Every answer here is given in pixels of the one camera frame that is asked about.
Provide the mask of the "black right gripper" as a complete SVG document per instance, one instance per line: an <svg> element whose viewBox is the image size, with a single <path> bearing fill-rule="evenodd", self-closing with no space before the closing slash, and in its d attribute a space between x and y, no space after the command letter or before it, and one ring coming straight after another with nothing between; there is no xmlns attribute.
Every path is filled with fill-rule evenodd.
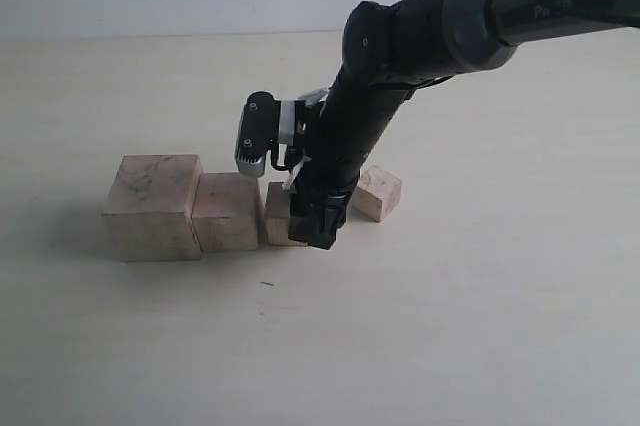
<svg viewBox="0 0 640 426"><path fill-rule="evenodd" d="M346 197L319 196L349 188L366 157L415 86L384 74L367 82L342 65L326 99L306 110L304 130L295 137L292 158L308 160L292 185L289 238L329 250L346 221Z"/></svg>

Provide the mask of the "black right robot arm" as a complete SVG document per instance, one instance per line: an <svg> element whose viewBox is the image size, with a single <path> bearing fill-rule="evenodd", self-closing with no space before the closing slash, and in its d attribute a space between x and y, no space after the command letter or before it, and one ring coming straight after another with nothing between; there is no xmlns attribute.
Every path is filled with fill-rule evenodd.
<svg viewBox="0 0 640 426"><path fill-rule="evenodd" d="M361 2L343 30L340 70L304 130L290 238L334 244L362 165L416 91L498 69L524 43L638 24L639 0Z"/></svg>

